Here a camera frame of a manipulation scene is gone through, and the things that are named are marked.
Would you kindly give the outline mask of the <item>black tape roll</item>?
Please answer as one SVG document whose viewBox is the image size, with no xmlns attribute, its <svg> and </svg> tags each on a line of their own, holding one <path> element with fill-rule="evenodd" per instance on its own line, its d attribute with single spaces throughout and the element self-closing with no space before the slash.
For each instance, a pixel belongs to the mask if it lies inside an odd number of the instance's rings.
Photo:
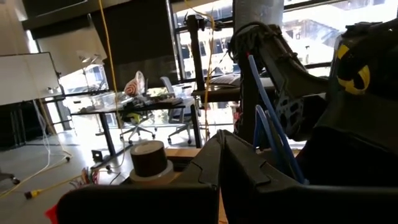
<svg viewBox="0 0 398 224">
<path fill-rule="evenodd" d="M 145 141 L 130 150 L 134 172 L 139 177 L 157 175 L 167 168 L 167 156 L 162 141 Z"/>
</svg>

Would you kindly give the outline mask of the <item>black cluttered desk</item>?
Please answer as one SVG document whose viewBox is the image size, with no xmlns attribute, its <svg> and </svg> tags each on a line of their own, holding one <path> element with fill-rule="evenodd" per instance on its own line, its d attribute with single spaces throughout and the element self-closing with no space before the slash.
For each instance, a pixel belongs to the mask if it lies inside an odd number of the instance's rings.
<svg viewBox="0 0 398 224">
<path fill-rule="evenodd" d="M 191 99 L 181 99 L 181 98 L 169 98 L 166 100 L 158 101 L 157 103 L 149 103 L 148 105 L 142 106 L 132 106 L 131 103 L 132 99 L 126 100 L 123 103 L 123 106 L 115 105 L 114 107 L 110 108 L 101 108 L 97 110 L 85 110 L 83 112 L 72 113 L 72 116 L 83 116 L 83 115 L 91 115 L 97 114 L 99 117 L 99 121 L 103 128 L 103 134 L 106 139 L 109 155 L 104 156 L 103 161 L 108 161 L 118 157 L 122 152 L 126 149 L 132 147 L 132 144 L 124 146 L 119 152 L 116 152 L 113 144 L 113 140 L 111 138 L 111 134 L 109 132 L 109 126 L 106 119 L 106 114 L 114 113 L 117 118 L 119 118 L 120 114 L 125 114 L 127 112 L 142 112 L 142 111 L 155 111 L 155 110 L 177 110 L 181 109 L 180 113 L 180 121 L 178 124 L 182 124 L 184 121 L 184 109 L 190 109 L 190 122 L 192 123 L 192 129 L 195 138 L 195 145 L 196 148 L 202 148 L 202 141 L 200 135 L 200 124 L 198 120 L 198 107 L 196 106 L 196 101 L 194 98 Z"/>
</svg>

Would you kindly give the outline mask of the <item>whiteboard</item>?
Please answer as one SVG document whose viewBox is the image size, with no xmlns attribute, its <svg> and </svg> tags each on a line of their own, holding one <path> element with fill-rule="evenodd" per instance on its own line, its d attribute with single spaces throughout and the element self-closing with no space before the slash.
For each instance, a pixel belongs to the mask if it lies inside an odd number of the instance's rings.
<svg viewBox="0 0 398 224">
<path fill-rule="evenodd" d="M 61 94 L 49 52 L 0 56 L 0 105 Z"/>
</svg>

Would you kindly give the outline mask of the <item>black metal post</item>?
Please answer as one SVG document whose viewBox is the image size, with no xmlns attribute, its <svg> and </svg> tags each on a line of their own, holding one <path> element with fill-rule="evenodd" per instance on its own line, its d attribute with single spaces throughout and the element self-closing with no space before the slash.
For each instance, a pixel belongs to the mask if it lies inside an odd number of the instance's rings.
<svg viewBox="0 0 398 224">
<path fill-rule="evenodd" d="M 187 17 L 187 27 L 190 33 L 191 50 L 195 68 L 195 80 L 197 83 L 197 90 L 203 91 L 205 89 L 203 79 L 203 69 L 201 64 L 200 42 L 198 39 L 198 30 L 200 28 L 196 15 L 189 15 Z"/>
</svg>

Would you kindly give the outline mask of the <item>yellow-green office chair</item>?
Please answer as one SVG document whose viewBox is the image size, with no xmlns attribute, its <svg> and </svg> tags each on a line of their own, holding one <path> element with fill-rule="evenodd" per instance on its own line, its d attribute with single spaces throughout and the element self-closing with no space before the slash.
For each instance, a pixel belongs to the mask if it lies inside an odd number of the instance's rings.
<svg viewBox="0 0 398 224">
<path fill-rule="evenodd" d="M 127 142 L 129 145 L 133 145 L 133 141 L 131 138 L 133 135 L 137 134 L 138 136 L 141 135 L 142 132 L 150 133 L 152 138 L 155 139 L 156 134 L 155 132 L 157 131 L 157 127 L 154 128 L 154 131 L 150 131 L 147 128 L 144 128 L 142 126 L 143 122 L 148 121 L 148 120 L 153 120 L 154 115 L 153 112 L 151 111 L 139 111 L 137 113 L 127 113 L 122 115 L 122 122 L 131 124 L 133 128 L 128 129 L 127 131 L 123 131 L 120 135 L 119 138 L 123 142 L 125 141 L 124 135 L 129 133 L 129 137 L 127 138 Z"/>
</svg>

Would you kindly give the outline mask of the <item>grey office chair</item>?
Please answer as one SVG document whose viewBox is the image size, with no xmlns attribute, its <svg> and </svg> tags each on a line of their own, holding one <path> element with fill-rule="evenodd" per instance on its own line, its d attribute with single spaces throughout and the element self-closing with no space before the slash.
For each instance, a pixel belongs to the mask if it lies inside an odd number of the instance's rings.
<svg viewBox="0 0 398 224">
<path fill-rule="evenodd" d="M 169 77 L 161 77 L 160 78 L 163 84 L 165 85 L 167 92 L 170 93 L 175 98 L 181 98 L 184 103 L 190 103 L 188 106 L 184 108 L 177 108 L 177 109 L 169 109 L 168 116 L 169 116 L 169 124 L 177 124 L 176 130 L 169 134 L 167 140 L 168 143 L 171 144 L 172 140 L 171 137 L 181 133 L 182 131 L 187 132 L 188 145 L 192 143 L 192 137 L 190 134 L 190 130 L 192 127 L 192 114 L 191 114 L 191 105 L 194 102 L 194 99 L 189 96 L 186 92 L 187 88 L 190 88 L 188 85 L 178 84 L 172 85 Z"/>
</svg>

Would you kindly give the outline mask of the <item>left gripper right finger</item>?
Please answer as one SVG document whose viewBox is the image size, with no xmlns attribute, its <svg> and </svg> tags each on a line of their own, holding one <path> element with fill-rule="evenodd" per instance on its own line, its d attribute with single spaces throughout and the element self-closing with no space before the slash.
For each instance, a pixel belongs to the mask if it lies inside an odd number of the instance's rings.
<svg viewBox="0 0 398 224">
<path fill-rule="evenodd" d="M 398 188 L 305 185 L 219 131 L 220 187 L 230 224 L 398 224 Z"/>
</svg>

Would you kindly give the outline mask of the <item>white bag red spiral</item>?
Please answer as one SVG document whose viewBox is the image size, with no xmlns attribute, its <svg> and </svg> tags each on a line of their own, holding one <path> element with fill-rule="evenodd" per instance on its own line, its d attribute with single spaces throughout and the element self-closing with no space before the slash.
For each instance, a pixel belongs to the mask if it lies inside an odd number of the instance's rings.
<svg viewBox="0 0 398 224">
<path fill-rule="evenodd" d="M 146 79 L 141 71 L 137 71 L 135 77 L 124 87 L 127 96 L 142 95 L 146 92 Z"/>
</svg>

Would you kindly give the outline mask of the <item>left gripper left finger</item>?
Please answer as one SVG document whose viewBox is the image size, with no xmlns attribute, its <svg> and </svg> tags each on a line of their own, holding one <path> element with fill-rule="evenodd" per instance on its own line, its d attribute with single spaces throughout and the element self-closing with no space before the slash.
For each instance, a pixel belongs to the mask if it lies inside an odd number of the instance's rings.
<svg viewBox="0 0 398 224">
<path fill-rule="evenodd" d="M 57 224 L 218 224 L 223 135 L 214 135 L 164 185 L 95 185 L 57 204 Z"/>
</svg>

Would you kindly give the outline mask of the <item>grey tape roll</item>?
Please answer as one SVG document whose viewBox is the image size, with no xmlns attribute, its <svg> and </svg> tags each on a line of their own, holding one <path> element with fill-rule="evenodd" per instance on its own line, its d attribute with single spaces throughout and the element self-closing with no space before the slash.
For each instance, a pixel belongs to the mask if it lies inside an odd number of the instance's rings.
<svg viewBox="0 0 398 224">
<path fill-rule="evenodd" d="M 136 174 L 136 171 L 133 169 L 128 180 L 131 180 L 133 184 L 138 185 L 163 185 L 170 183 L 175 178 L 174 165 L 172 161 L 167 161 L 167 167 L 161 173 L 149 176 L 149 177 L 140 177 Z"/>
</svg>

